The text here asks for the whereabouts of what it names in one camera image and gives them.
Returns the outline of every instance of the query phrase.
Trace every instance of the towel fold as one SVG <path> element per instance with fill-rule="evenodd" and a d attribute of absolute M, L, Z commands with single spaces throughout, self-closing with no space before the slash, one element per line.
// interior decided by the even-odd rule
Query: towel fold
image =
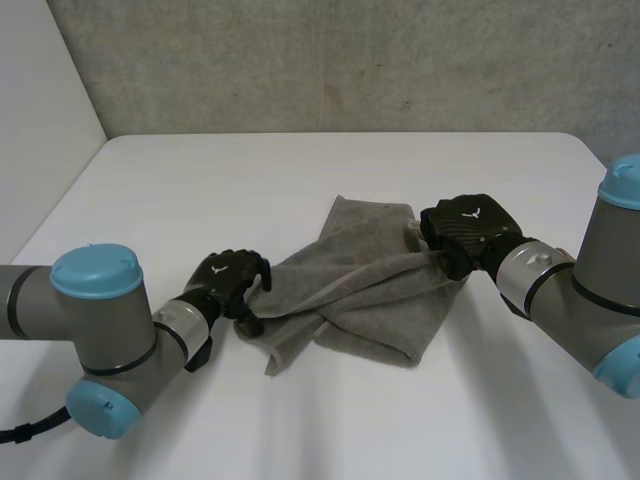
<path fill-rule="evenodd" d="M 314 340 L 400 366 L 420 363 L 464 281 L 449 280 L 409 205 L 336 198 L 318 241 L 273 267 L 273 290 L 248 303 L 265 333 L 248 339 L 276 375 Z"/>

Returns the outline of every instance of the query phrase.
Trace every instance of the robotic hand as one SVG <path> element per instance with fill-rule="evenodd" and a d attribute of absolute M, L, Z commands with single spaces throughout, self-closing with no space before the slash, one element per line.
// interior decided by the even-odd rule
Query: robotic hand
<path fill-rule="evenodd" d="M 449 278 L 486 271 L 513 313 L 618 394 L 640 397 L 640 155 L 609 168 L 577 261 L 523 236 L 487 195 L 441 200 L 420 226 Z"/>
<path fill-rule="evenodd" d="M 98 436 L 124 436 L 182 368 L 208 362 L 221 315 L 248 336 L 262 333 L 243 298 L 258 275 L 270 290 L 269 262 L 255 252 L 211 254 L 184 293 L 151 315 L 138 259 L 121 245 L 79 248 L 52 267 L 0 266 L 0 339 L 72 341 L 84 370 L 66 409 L 0 431 L 0 443 L 27 441 L 69 416 Z"/>

